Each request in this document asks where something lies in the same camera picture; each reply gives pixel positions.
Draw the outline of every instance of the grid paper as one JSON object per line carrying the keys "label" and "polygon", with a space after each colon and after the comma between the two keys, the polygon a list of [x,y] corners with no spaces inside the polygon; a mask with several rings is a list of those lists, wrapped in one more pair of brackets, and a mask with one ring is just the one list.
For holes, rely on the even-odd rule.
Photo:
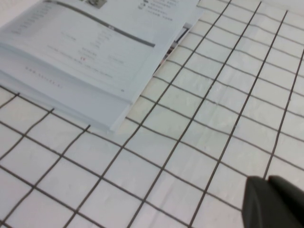
{"label": "grid paper", "polygon": [[242,227],[246,177],[304,190],[304,18],[205,13],[117,134],[0,89],[0,227]]}

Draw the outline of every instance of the booklet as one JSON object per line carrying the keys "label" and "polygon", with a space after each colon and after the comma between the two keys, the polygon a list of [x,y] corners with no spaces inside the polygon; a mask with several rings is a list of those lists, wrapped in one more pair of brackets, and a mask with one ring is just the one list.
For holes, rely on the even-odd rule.
{"label": "booklet", "polygon": [[15,1],[0,29],[0,84],[112,131],[198,3]]}

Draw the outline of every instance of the small photo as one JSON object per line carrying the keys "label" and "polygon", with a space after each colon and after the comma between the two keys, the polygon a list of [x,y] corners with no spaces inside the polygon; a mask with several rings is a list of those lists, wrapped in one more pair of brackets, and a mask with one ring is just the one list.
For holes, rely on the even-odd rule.
{"label": "small photo", "polygon": [[86,3],[100,9],[106,3],[106,0],[86,0]]}

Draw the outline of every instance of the dark plastic object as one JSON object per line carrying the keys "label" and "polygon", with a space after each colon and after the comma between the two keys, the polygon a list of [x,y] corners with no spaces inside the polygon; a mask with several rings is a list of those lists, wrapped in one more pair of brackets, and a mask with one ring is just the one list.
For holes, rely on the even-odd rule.
{"label": "dark plastic object", "polygon": [[245,228],[304,228],[304,192],[281,177],[248,177],[242,210]]}

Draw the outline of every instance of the grid square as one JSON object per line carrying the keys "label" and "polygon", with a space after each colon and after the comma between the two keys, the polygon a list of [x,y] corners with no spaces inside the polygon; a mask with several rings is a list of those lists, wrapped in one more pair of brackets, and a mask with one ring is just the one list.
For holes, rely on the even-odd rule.
{"label": "grid square", "polygon": [[233,66],[237,69],[256,76],[262,66],[262,63],[262,61],[257,60],[249,55],[246,55],[239,51],[234,51],[230,56],[227,65]]}
{"label": "grid square", "polygon": [[226,7],[227,3],[221,1],[205,0],[200,1],[198,5],[221,13]]}
{"label": "grid square", "polygon": [[195,217],[193,227],[243,228],[244,226],[240,211],[206,195]]}
{"label": "grid square", "polygon": [[211,29],[206,37],[229,48],[233,48],[239,38],[239,36],[224,31],[216,26]]}
{"label": "grid square", "polygon": [[304,18],[301,15],[288,12],[284,22],[304,29]]}
{"label": "grid square", "polygon": [[90,132],[96,133],[97,135],[100,135],[101,137],[104,137],[119,145],[123,145],[131,137],[137,127],[138,124],[125,119],[119,129],[114,133],[105,132],[93,127],[90,128]]}
{"label": "grid square", "polygon": [[106,173],[105,178],[144,198],[159,170],[154,165],[123,150]]}
{"label": "grid square", "polygon": [[167,163],[166,169],[199,188],[205,189],[215,165],[214,159],[179,143]]}
{"label": "grid square", "polygon": [[139,211],[132,228],[186,228],[183,224],[157,211],[149,204],[144,204]]}
{"label": "grid square", "polygon": [[293,85],[295,75],[273,65],[265,63],[259,78],[266,79],[269,82],[275,83],[290,90]]}
{"label": "grid square", "polygon": [[132,106],[127,117],[138,123],[141,123],[145,116],[148,114],[148,112],[152,109],[153,105],[154,103],[149,101],[148,99],[139,97]]}
{"label": "grid square", "polygon": [[8,100],[12,99],[14,97],[14,94],[0,88],[0,107]]}
{"label": "grid square", "polygon": [[159,133],[178,139],[185,130],[189,119],[157,105],[143,123]]}
{"label": "grid square", "polygon": [[173,84],[198,96],[204,97],[212,80],[183,68]]}
{"label": "grid square", "polygon": [[21,138],[21,135],[0,124],[0,157]]}
{"label": "grid square", "polygon": [[142,95],[153,101],[157,101],[167,86],[167,83],[153,77],[142,92]]}
{"label": "grid square", "polygon": [[204,21],[198,21],[190,30],[191,32],[198,34],[200,36],[205,36],[208,30],[211,28],[211,25],[204,22]]}
{"label": "grid square", "polygon": [[220,72],[220,75],[218,76],[218,81],[226,85],[240,89],[241,91],[247,94],[249,93],[254,80],[255,80],[254,76],[245,74],[227,65],[224,66],[223,70]]}
{"label": "grid square", "polygon": [[284,110],[250,97],[243,115],[275,129],[279,129]]}
{"label": "grid square", "polygon": [[280,22],[270,19],[268,17],[265,17],[263,15],[256,14],[251,21],[251,25],[257,25],[257,26],[269,31],[269,33],[275,34],[277,29],[280,26]]}
{"label": "grid square", "polygon": [[274,48],[277,48],[281,51],[287,52],[291,55],[301,57],[302,55],[302,46],[300,44],[294,43],[282,37],[276,37],[273,45]]}
{"label": "grid square", "polygon": [[248,23],[250,18],[252,17],[253,13],[249,12],[248,10],[244,10],[240,7],[229,5],[228,8],[225,10],[223,15],[232,17],[237,20],[241,20],[242,22]]}
{"label": "grid square", "polygon": [[46,113],[43,109],[16,97],[0,109],[0,120],[24,133]]}
{"label": "grid square", "polygon": [[9,217],[15,228],[61,228],[73,212],[34,190]]}
{"label": "grid square", "polygon": [[281,21],[285,14],[285,10],[277,8],[277,7],[272,7],[269,4],[262,2],[262,4],[259,7],[258,13],[266,14],[267,16],[269,16],[271,18]]}
{"label": "grid square", "polygon": [[191,50],[194,50],[196,46],[200,43],[202,40],[201,36],[195,35],[193,33],[189,33],[180,43],[181,46],[190,48]]}
{"label": "grid square", "polygon": [[287,24],[282,24],[279,36],[290,38],[300,44],[303,44],[304,31],[291,27]]}
{"label": "grid square", "polygon": [[222,161],[248,176],[263,177],[270,155],[232,137]]}
{"label": "grid square", "polygon": [[277,132],[241,117],[233,135],[271,152],[275,144]]}
{"label": "grid square", "polygon": [[58,157],[29,139],[23,139],[1,160],[0,164],[28,182],[35,184]]}
{"label": "grid square", "polygon": [[48,146],[52,150],[62,153],[81,131],[81,129],[68,122],[54,115],[49,115],[31,129],[28,136]]}
{"label": "grid square", "polygon": [[274,39],[274,35],[272,33],[261,30],[260,28],[248,26],[242,38],[251,38],[255,42],[258,42],[262,45],[265,44],[264,46],[269,48]]}
{"label": "grid square", "polygon": [[195,120],[219,131],[230,133],[237,117],[236,113],[205,100],[196,114]]}
{"label": "grid square", "polygon": [[222,64],[200,56],[198,54],[193,54],[188,63],[186,64],[186,67],[191,70],[194,70],[199,74],[214,79],[218,74],[219,70],[221,69]]}
{"label": "grid square", "polygon": [[246,101],[247,95],[216,82],[207,98],[239,113]]}
{"label": "grid square", "polygon": [[67,228],[98,228],[98,226],[79,215],[75,215]]}
{"label": "grid square", "polygon": [[204,151],[214,158],[219,158],[227,139],[228,135],[226,134],[192,122],[182,141]]}
{"label": "grid square", "polygon": [[294,85],[294,92],[304,95],[304,78],[298,75]]}
{"label": "grid square", "polygon": [[180,70],[179,65],[166,61],[154,73],[154,76],[159,77],[169,83],[176,76],[179,70]]}
{"label": "grid square", "polygon": [[65,156],[101,175],[120,147],[95,135],[84,133],[67,150]]}
{"label": "grid square", "polygon": [[303,118],[287,112],[282,126],[282,132],[304,140]]}
{"label": "grid square", "polygon": [[274,157],[270,163],[267,177],[270,175],[280,176],[301,190],[304,190],[304,171],[291,166],[290,164],[281,161]]}
{"label": "grid square", "polygon": [[131,221],[139,205],[138,199],[102,180],[80,212],[102,226],[124,228]]}
{"label": "grid square", "polygon": [[177,46],[173,50],[173,52],[168,56],[168,59],[183,65],[188,59],[188,57],[191,55],[191,53],[192,52],[190,50]]}
{"label": "grid square", "polygon": [[71,123],[83,128],[83,129],[85,129],[89,125],[88,123],[84,123],[81,120],[79,120],[69,114],[66,114],[60,110],[57,110],[57,109],[55,109],[52,113],[58,115],[59,117],[62,117],[63,119],[70,121]]}
{"label": "grid square", "polygon": [[209,22],[209,23],[213,24],[217,20],[218,17],[219,17],[219,15],[217,13],[212,12],[212,11],[207,9],[207,10],[204,10],[203,15],[200,17],[200,20],[203,20],[203,21],[206,21],[206,22]]}
{"label": "grid square", "polygon": [[141,127],[135,136],[127,143],[126,148],[142,157],[162,166],[176,141],[163,137],[146,128]]}
{"label": "grid square", "polygon": [[245,176],[220,164],[214,174],[208,192],[238,208],[242,208],[245,185]]}
{"label": "grid square", "polygon": [[0,169],[0,219],[4,219],[10,210],[30,190],[30,186]]}
{"label": "grid square", "polygon": [[233,4],[241,6],[249,11],[254,12],[259,4],[258,1],[233,0]]}
{"label": "grid square", "polygon": [[244,51],[263,61],[269,50],[269,47],[250,39],[242,38],[237,44],[236,50]]}
{"label": "grid square", "polygon": [[203,192],[163,172],[148,201],[158,208],[189,223]]}
{"label": "grid square", "polygon": [[304,142],[281,133],[275,149],[275,155],[304,169],[303,148]]}
{"label": "grid square", "polygon": [[304,116],[304,96],[293,93],[288,105],[288,110]]}
{"label": "grid square", "polygon": [[222,29],[227,29],[228,31],[238,34],[238,35],[241,35],[246,27],[246,23],[241,23],[241,22],[238,22],[236,20],[230,19],[225,16],[220,17],[218,19],[216,25]]}
{"label": "grid square", "polygon": [[271,49],[267,62],[296,73],[300,60],[281,51]]}
{"label": "grid square", "polygon": [[204,41],[198,47],[196,52],[212,59],[225,62],[225,60],[229,56],[229,53],[231,52],[231,49],[215,44],[207,39],[204,39]]}
{"label": "grid square", "polygon": [[62,158],[38,188],[76,209],[97,180],[96,176]]}
{"label": "grid square", "polygon": [[258,79],[251,95],[285,109],[289,91]]}
{"label": "grid square", "polygon": [[201,101],[201,98],[170,86],[159,103],[191,118]]}

